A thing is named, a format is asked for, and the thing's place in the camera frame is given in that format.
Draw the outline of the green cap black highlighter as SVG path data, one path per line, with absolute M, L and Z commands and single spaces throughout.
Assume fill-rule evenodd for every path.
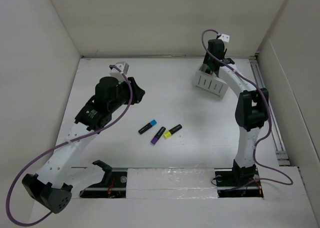
M 205 73 L 207 73 L 207 74 L 210 74 L 210 73 L 211 73 L 211 68 L 210 68 L 208 65 L 203 64 L 203 65 L 201 66 L 201 71 L 202 71 L 202 72 L 205 72 Z

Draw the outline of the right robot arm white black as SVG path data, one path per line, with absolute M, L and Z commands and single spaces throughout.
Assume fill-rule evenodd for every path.
M 264 101 L 269 92 L 263 88 L 262 94 L 252 82 L 248 82 L 237 69 L 232 68 L 234 61 L 225 58 L 226 49 L 221 39 L 208 41 L 208 51 L 203 64 L 205 72 L 222 79 L 238 98 L 235 120 L 239 126 L 239 144 L 231 171 L 217 171 L 216 184 L 219 187 L 237 187 L 246 184 L 256 174 L 254 148 L 261 128 L 268 119 Z

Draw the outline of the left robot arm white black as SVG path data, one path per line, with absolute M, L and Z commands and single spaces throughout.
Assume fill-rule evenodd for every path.
M 67 144 L 57 149 L 34 175 L 26 174 L 22 179 L 28 194 L 58 214 L 85 188 L 95 184 L 107 186 L 112 181 L 112 168 L 101 160 L 74 175 L 69 171 L 100 129 L 111 121 L 112 114 L 122 105 L 139 103 L 144 94 L 133 77 L 124 82 L 110 76 L 101 78 L 94 96 L 76 115 Z

